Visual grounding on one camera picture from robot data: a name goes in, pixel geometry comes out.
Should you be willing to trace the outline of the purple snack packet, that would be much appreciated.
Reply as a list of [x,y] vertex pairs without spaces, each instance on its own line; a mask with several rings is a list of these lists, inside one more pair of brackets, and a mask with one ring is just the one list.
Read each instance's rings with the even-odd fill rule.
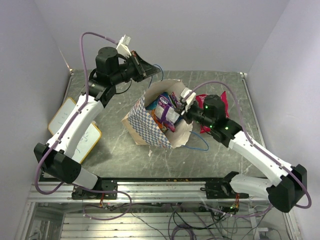
[[176,123],[180,115],[175,111],[175,108],[176,106],[167,92],[163,92],[158,96],[153,113],[156,122],[160,125],[159,128],[163,132],[169,130],[174,133],[176,131]]

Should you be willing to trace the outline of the red chips bag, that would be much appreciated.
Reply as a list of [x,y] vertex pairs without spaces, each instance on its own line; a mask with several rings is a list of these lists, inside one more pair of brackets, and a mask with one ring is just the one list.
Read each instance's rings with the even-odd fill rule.
[[[207,94],[199,94],[195,97],[195,100],[197,101],[198,106],[201,109],[204,108],[204,100],[205,100],[206,96],[207,96]],[[224,103],[224,111],[225,111],[226,117],[229,118],[230,117],[230,115],[228,113],[229,104],[228,104],[228,100],[227,100],[227,94],[225,91],[220,95],[220,98],[221,98],[222,102]],[[202,126],[202,125],[200,126],[200,132],[199,132],[200,134],[209,133],[209,132],[210,132],[209,127]]]

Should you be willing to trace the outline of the blue checkered paper bag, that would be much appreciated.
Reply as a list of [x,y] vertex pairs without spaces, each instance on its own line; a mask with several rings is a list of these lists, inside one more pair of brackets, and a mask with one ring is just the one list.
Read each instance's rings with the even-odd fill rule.
[[193,124],[187,124],[181,116],[179,116],[179,120],[175,124],[175,132],[170,130],[162,131],[154,116],[154,110],[146,110],[146,107],[164,92],[168,93],[168,95],[174,92],[180,101],[181,92],[184,88],[187,87],[181,79],[164,79],[152,83],[144,91],[135,105],[121,120],[121,123],[137,145],[149,145],[167,149],[179,147],[191,149],[191,146],[187,146],[190,136],[195,135],[200,140],[203,140],[199,133],[193,131]]

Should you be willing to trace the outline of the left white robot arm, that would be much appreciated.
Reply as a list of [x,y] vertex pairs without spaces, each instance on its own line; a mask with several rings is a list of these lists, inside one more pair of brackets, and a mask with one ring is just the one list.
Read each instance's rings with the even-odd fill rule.
[[84,169],[73,160],[82,136],[96,116],[116,95],[116,86],[130,81],[141,82],[161,70],[143,60],[135,51],[127,55],[114,47],[103,47],[95,57],[95,69],[87,73],[89,78],[60,129],[45,144],[38,143],[34,154],[38,161],[34,185],[40,189],[40,173],[45,172],[62,183],[84,188],[85,194],[96,199],[102,193],[99,176]]

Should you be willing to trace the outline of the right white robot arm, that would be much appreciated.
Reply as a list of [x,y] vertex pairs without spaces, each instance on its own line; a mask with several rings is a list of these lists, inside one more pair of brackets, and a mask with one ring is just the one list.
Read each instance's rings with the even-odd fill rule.
[[203,106],[189,97],[175,109],[187,123],[197,122],[209,128],[209,134],[258,168],[266,179],[244,176],[234,172],[226,176],[220,186],[226,198],[245,193],[267,199],[277,210],[288,213],[307,193],[307,170],[301,164],[292,164],[275,156],[250,137],[244,128],[226,115],[225,103],[218,95],[207,95]]

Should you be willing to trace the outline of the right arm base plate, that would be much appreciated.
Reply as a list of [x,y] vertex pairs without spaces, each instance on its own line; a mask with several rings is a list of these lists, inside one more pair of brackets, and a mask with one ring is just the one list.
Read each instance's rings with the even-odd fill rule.
[[236,199],[236,192],[232,190],[229,182],[222,178],[212,178],[200,188],[205,192],[207,199]]

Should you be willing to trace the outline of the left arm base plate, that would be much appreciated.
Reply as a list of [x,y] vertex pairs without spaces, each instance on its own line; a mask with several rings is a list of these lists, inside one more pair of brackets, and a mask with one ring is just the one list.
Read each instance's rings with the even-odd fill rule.
[[115,200],[117,198],[118,184],[113,180],[100,179],[93,189],[84,189],[83,187],[74,187],[71,194],[73,200],[97,200],[104,198],[106,200]]

